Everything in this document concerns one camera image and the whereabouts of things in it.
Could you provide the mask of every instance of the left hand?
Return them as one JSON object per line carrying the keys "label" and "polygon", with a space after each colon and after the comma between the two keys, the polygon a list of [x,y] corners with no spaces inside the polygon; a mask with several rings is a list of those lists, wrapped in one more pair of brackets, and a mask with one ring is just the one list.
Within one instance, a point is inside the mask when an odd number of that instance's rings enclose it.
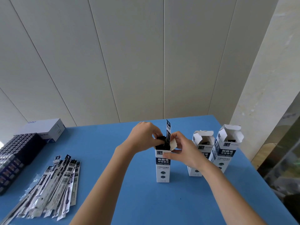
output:
{"label": "left hand", "polygon": [[124,145],[129,146],[133,153],[147,150],[148,148],[161,145],[163,140],[158,140],[158,136],[163,136],[160,129],[151,122],[140,122],[137,124],[129,134],[128,138],[123,142]]}

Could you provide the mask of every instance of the white box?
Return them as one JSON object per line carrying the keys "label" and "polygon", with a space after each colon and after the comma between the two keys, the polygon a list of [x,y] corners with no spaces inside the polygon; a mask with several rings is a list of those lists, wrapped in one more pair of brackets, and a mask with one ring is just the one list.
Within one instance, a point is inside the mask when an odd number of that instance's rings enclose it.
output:
{"label": "white box", "polygon": [[64,124],[60,118],[56,118],[40,121],[29,121],[15,135],[37,133],[47,143],[50,143],[56,142],[64,130]]}
{"label": "white box", "polygon": [[[193,142],[203,153],[203,155],[208,159],[211,152],[212,152],[212,147],[214,145],[214,132],[213,131],[195,131],[193,134]],[[187,167],[188,174],[189,176],[193,177],[201,177],[202,174],[200,171],[198,171],[195,168],[192,167]]]}
{"label": "white box", "polygon": [[171,124],[167,120],[167,138],[166,138],[166,142],[167,142],[167,144],[170,144],[170,149],[169,150],[162,150],[162,149],[156,149],[155,148],[156,182],[170,182],[171,160],[163,158],[163,153],[171,153],[171,151],[174,150],[177,147],[176,140],[173,139],[170,142],[170,137],[171,137]]}
{"label": "white box", "polygon": [[223,125],[215,140],[209,160],[224,173],[244,135],[238,125]]}

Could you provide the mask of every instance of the blue table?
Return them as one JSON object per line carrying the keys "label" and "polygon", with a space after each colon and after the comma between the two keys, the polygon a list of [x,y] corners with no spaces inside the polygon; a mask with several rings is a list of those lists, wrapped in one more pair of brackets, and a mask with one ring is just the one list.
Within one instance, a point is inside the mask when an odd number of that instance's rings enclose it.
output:
{"label": "blue table", "polygon": [[[191,138],[195,130],[213,130],[220,124],[209,116],[169,119],[172,132]],[[166,120],[155,120],[165,134]],[[56,155],[66,154],[81,161],[77,204],[65,219],[14,219],[12,224],[69,224],[80,205],[107,166],[114,149],[129,135],[137,122],[67,128],[56,143],[47,144],[27,166],[10,189],[0,197],[0,220],[18,203],[36,174],[42,175]],[[297,224],[280,200],[237,151],[225,175],[246,201],[268,224]],[[187,167],[171,164],[170,183],[157,183],[154,149],[136,154],[129,165],[112,220],[126,224],[225,224],[212,192],[203,177],[189,177]]]}

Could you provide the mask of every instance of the pile of pen refills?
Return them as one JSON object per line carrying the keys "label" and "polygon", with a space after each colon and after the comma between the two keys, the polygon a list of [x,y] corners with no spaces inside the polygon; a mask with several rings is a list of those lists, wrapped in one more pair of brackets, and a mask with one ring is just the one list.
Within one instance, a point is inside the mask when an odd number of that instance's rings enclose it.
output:
{"label": "pile of pen refills", "polygon": [[7,225],[13,218],[49,217],[65,218],[70,206],[76,204],[80,162],[66,155],[56,156],[39,182],[27,193],[0,225]]}

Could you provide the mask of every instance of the hand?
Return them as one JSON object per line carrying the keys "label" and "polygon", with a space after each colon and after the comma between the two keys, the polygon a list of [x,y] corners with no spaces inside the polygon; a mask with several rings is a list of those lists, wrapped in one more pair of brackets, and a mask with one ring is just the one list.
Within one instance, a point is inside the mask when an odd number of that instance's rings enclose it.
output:
{"label": "hand", "polygon": [[163,140],[154,139],[152,135],[155,138],[163,136],[157,126],[153,125],[151,122],[143,121],[132,129],[123,144],[129,146],[133,153],[137,153],[164,143]]}
{"label": "hand", "polygon": [[173,150],[172,153],[164,153],[164,158],[183,162],[185,165],[199,170],[202,165],[208,162],[193,141],[187,139],[181,132],[172,133],[171,140],[173,139],[176,140],[177,148],[182,150]]}

